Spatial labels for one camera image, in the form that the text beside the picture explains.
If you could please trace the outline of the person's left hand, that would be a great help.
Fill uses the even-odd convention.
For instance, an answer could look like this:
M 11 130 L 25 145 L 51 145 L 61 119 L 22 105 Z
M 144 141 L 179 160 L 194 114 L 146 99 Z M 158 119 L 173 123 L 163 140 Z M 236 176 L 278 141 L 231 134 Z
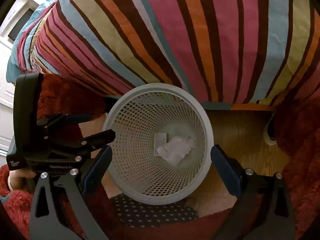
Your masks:
M 23 190 L 29 192 L 28 180 L 33 179 L 35 176 L 36 174 L 27 168 L 9 171 L 8 187 L 10 191 Z

